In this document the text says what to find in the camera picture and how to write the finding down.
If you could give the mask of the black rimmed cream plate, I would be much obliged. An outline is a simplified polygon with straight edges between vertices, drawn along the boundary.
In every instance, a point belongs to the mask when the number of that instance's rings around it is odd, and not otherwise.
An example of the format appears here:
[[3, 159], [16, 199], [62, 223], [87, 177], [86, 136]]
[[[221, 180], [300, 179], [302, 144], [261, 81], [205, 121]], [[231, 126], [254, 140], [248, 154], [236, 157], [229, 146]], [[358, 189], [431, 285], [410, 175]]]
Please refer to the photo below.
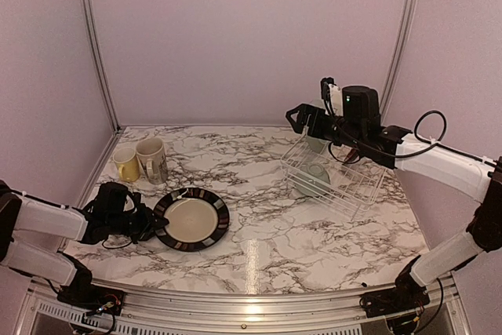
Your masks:
[[166, 246], [192, 253], [219, 242], [230, 226], [223, 199], [202, 188], [181, 188], [164, 195], [153, 209], [156, 237]]

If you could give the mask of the yellow mug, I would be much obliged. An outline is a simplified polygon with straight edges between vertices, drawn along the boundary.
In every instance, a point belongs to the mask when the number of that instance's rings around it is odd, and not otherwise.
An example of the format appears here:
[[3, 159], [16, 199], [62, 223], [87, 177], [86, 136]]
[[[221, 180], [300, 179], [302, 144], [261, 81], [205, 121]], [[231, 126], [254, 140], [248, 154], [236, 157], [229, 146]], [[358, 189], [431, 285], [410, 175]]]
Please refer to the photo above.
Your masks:
[[135, 149], [131, 147], [118, 149], [112, 155], [112, 160], [117, 168], [120, 181], [132, 183], [140, 178], [140, 165]]

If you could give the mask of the beige patterned mug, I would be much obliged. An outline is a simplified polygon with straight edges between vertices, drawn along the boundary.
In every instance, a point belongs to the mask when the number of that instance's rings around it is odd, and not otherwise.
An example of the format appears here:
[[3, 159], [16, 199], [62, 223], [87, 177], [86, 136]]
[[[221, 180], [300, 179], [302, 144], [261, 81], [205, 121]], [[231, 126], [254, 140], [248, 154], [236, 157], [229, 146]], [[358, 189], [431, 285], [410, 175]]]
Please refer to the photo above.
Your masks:
[[168, 179], [166, 151], [163, 141], [152, 137], [136, 145], [136, 155], [149, 183], [164, 184]]

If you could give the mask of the green floral plate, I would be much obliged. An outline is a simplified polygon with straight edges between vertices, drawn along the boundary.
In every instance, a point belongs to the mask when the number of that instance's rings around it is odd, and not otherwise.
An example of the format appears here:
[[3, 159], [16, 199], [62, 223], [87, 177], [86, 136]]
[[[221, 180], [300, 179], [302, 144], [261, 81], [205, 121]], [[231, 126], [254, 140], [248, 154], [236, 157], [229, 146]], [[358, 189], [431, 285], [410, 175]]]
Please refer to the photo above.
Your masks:
[[[310, 105], [313, 105], [315, 107], [320, 107], [322, 109], [325, 109], [325, 105], [324, 105], [324, 102], [321, 100], [321, 99], [314, 99], [310, 102]], [[325, 140], [321, 140], [321, 139], [318, 139], [318, 138], [314, 138], [314, 137], [310, 137], [310, 136], [306, 136], [306, 141], [310, 147], [310, 149], [315, 152], [315, 153], [318, 153], [318, 154], [321, 154], [325, 147], [326, 147], [326, 141]]]

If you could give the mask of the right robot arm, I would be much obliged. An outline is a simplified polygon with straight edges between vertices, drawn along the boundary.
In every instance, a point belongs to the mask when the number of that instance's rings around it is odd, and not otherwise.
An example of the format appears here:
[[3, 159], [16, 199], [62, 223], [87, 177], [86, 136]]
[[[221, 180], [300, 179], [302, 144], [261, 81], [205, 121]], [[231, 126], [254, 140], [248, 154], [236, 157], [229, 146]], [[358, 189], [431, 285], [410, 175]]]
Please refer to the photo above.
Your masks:
[[382, 126], [378, 92], [367, 86], [340, 88], [321, 81], [322, 107], [300, 104], [286, 112], [295, 133], [346, 146], [359, 158], [385, 168], [417, 173], [454, 188], [478, 204], [467, 227], [434, 249], [411, 260], [394, 287], [362, 295], [368, 316], [390, 314], [429, 303], [427, 286], [446, 272], [460, 269], [481, 253], [501, 248], [501, 161], [425, 139], [413, 129]]

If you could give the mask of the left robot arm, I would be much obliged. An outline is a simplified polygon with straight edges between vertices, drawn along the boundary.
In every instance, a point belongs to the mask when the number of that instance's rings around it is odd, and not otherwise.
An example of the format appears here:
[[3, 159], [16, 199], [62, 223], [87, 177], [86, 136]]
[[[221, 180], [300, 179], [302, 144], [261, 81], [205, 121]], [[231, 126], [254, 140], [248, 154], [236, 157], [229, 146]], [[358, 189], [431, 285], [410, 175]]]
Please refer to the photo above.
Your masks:
[[116, 301], [118, 294], [93, 285], [92, 272], [74, 257], [25, 242], [17, 233], [54, 235], [85, 245], [123, 235], [138, 243], [168, 223], [142, 203], [139, 193], [116, 182], [101, 184], [96, 197], [81, 209], [48, 202], [2, 183], [1, 264], [58, 284], [57, 298], [64, 303], [91, 308]]

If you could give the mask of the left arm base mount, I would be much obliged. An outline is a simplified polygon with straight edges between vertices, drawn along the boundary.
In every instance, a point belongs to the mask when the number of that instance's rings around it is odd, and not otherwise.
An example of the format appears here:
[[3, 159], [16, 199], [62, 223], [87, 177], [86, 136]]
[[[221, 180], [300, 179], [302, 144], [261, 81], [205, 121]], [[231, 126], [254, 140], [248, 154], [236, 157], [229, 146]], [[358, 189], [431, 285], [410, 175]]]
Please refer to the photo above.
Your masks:
[[87, 286], [81, 289], [64, 286], [57, 300], [87, 310], [91, 315], [105, 312], [119, 316], [122, 312], [125, 292], [103, 286]]

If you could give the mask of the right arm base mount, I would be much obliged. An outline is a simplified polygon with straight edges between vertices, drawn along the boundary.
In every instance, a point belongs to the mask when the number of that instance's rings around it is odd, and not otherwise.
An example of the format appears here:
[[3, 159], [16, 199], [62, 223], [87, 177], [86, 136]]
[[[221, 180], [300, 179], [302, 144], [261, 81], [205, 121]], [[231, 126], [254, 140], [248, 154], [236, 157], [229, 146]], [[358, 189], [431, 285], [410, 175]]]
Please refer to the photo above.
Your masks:
[[410, 293], [394, 287], [364, 293], [360, 297], [359, 306], [365, 311], [367, 318], [375, 318], [423, 308], [430, 302], [426, 290], [419, 289]]

